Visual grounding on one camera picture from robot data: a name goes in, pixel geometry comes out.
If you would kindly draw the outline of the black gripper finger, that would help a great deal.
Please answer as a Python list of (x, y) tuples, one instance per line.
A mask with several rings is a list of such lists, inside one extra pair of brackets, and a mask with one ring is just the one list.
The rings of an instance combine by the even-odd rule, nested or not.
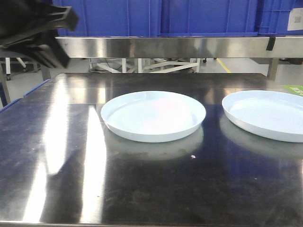
[(72, 7), (48, 6), (46, 13), (46, 26), (48, 29), (64, 28), (74, 31), (79, 17)]
[(27, 38), (21, 43), (21, 51), (51, 69), (65, 69), (70, 62), (65, 50), (50, 33), (39, 33)]

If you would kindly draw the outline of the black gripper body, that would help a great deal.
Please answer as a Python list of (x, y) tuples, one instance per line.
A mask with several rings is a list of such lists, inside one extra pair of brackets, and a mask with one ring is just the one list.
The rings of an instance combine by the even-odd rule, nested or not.
[(50, 6), (50, 0), (2, 0), (0, 46), (45, 32)]

